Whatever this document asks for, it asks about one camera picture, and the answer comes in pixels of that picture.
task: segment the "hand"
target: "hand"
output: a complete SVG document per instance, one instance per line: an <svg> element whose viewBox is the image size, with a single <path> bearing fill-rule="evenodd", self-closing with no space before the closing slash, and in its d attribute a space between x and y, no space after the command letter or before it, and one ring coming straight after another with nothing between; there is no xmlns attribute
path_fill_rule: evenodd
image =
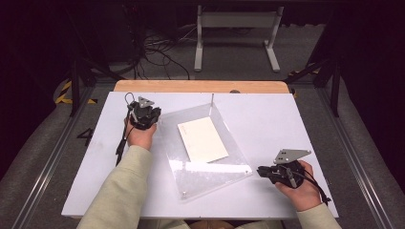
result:
<svg viewBox="0 0 405 229"><path fill-rule="evenodd" d="M299 160L298 162L313 176L312 166L310 164L303 160ZM275 183L275 186L291 200L298 212L306 211L321 204L318 188L306 179L304 179L301 186L296 189L289 188L280 182Z"/></svg>
<svg viewBox="0 0 405 229"><path fill-rule="evenodd" d="M129 146L138 145L146 150L150 150L152 146L152 136L157 129L156 123L147 130L138 130L131 123L128 123L125 135Z"/></svg>

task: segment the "beige sleeve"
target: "beige sleeve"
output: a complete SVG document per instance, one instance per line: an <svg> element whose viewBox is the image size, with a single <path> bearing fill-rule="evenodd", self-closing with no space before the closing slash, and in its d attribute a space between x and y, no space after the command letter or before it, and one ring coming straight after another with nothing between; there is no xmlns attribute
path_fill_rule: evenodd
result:
<svg viewBox="0 0 405 229"><path fill-rule="evenodd" d="M303 229L341 228L325 203L307 211L297 212L297 215Z"/></svg>
<svg viewBox="0 0 405 229"><path fill-rule="evenodd" d="M151 164L149 151L131 146L105 179L78 228L137 228Z"/></svg>

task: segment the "tabletop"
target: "tabletop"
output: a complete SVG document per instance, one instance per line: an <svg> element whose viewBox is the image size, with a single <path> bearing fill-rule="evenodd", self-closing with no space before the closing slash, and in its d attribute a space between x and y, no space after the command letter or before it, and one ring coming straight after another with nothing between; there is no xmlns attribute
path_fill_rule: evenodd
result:
<svg viewBox="0 0 405 229"><path fill-rule="evenodd" d="M267 93L263 93L263 91L254 93L253 85L267 90ZM272 89L276 93L271 93L270 85L274 86ZM243 93L230 94L229 90L238 90ZM295 209L289 200L277 191L268 179L259 177L255 171L258 166L271 165L280 149L312 151L312 154L303 159L312 165L315 178L330 197L330 190L323 177L295 100L292 94L288 93L288 88L284 83L271 81L120 81L117 83L115 91L108 95L92 142L83 158L62 211L63 216L83 216L102 180L114 169L117 160L115 150L122 132L122 114L126 113L124 97L127 92L132 92L134 97L144 96L161 107L162 115L158 131L163 129L162 125L167 123L167 118L173 113L184 114L190 109L212 104L213 101L226 129L230 132L234 142L237 142L239 151L244 155L245 161L251 169L250 175L243 179L227 183L221 188L207 191L195 198L182 200L182 190L179 189L179 184L172 173L174 172L171 168L173 161L170 161L168 155L168 149L171 146L164 141L172 135L157 133L154 135L154 145L151 149L154 152L154 163L148 178L149 192L142 208L142 218L296 218ZM338 217L333 202L330 203L330 210L335 217Z"/></svg>

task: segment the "clear plastic tray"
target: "clear plastic tray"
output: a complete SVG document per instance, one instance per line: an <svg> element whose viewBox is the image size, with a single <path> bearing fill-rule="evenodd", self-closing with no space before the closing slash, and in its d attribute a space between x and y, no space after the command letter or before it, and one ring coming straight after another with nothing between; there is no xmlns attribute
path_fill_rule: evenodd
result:
<svg viewBox="0 0 405 229"><path fill-rule="evenodd" d="M178 124L210 117L229 156L209 162L190 162ZM180 199L199 197L252 175L244 155L226 127L215 103L160 116L159 131Z"/></svg>

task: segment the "person's right hand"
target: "person's right hand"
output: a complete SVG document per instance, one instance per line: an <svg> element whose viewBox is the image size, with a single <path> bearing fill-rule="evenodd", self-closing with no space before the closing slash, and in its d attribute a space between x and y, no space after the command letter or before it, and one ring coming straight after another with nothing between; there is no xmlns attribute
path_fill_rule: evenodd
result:
<svg viewBox="0 0 405 229"><path fill-rule="evenodd" d="M298 162L313 176L312 166L310 164L303 160L299 160ZM318 188L306 179L304 179L301 186L296 189L289 188L280 182L275 183L275 186L291 200L298 212L306 211L322 203Z"/></svg>

